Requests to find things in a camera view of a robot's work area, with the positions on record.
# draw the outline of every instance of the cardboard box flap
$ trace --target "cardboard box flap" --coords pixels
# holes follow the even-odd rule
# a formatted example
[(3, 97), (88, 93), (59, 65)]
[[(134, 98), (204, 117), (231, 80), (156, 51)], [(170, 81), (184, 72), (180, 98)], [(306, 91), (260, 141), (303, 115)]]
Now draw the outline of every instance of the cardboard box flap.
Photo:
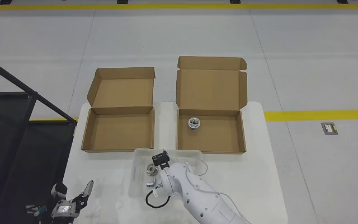
[(152, 106), (154, 68), (98, 68), (87, 100), (93, 108)]
[(178, 107), (195, 110), (240, 110), (246, 106), (247, 74), (233, 68), (230, 67), (229, 70), (178, 70), (176, 92)]
[(180, 56), (178, 68), (240, 71), (246, 70), (247, 64), (242, 58)]

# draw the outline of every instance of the cardboard box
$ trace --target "cardboard box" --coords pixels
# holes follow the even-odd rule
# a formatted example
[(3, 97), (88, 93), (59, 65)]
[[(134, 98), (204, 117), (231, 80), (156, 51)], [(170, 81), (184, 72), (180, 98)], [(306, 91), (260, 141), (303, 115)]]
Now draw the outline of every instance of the cardboard box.
[(153, 148), (154, 68), (99, 68), (89, 88), (82, 150)]
[[(246, 152), (240, 109), (247, 105), (247, 65), (242, 58), (183, 57), (178, 60), (177, 149), (206, 153)], [(192, 117), (200, 119), (196, 131)]]

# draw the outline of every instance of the yellow floor line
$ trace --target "yellow floor line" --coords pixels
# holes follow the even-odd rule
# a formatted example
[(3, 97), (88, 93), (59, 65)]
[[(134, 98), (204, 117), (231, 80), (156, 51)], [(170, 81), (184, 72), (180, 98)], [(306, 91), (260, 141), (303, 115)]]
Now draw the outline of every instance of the yellow floor line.
[[(267, 122), (290, 122), (300, 120), (354, 120), (358, 110), (308, 110), (308, 111), (268, 111)], [(31, 120), (65, 120), (64, 118), (36, 118)]]
[(19, 10), (158, 10), (158, 9), (264, 9), (264, 10), (356, 10), (358, 4), (38, 4), (2, 5), (0, 11)]

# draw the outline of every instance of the clear plastic tray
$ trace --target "clear plastic tray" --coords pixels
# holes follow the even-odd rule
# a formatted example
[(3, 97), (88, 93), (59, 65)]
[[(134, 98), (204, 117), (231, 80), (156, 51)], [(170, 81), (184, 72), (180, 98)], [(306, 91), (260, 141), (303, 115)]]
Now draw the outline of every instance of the clear plastic tray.
[[(194, 174), (201, 174), (205, 172), (205, 165), (201, 162), (202, 153), (198, 150), (166, 150), (169, 154), (169, 164), (174, 162), (187, 162), (192, 167)], [(129, 184), (129, 197), (142, 198), (154, 187), (160, 183), (159, 172), (156, 176), (149, 176), (145, 171), (149, 164), (152, 164), (152, 156), (163, 152), (163, 150), (153, 150), (148, 148), (137, 148), (134, 150), (134, 158), (131, 168), (131, 179)], [(156, 178), (156, 183), (153, 188), (147, 188), (146, 183), (153, 181)]]

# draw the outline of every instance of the concrete floor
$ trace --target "concrete floor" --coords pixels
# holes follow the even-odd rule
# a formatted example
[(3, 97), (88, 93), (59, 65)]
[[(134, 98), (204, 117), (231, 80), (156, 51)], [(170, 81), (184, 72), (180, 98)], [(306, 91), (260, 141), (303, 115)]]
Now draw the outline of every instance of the concrete floor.
[[(100, 67), (155, 67), (154, 101), (175, 101), (180, 55), (244, 58), (249, 101), (264, 111), (357, 109), (357, 21), (339, 10), (0, 11), (0, 66), (71, 116)], [(1, 77), (0, 90), (16, 89)], [(337, 136), (320, 122), (267, 123), (289, 223), (357, 223), (358, 122), (330, 120)]]

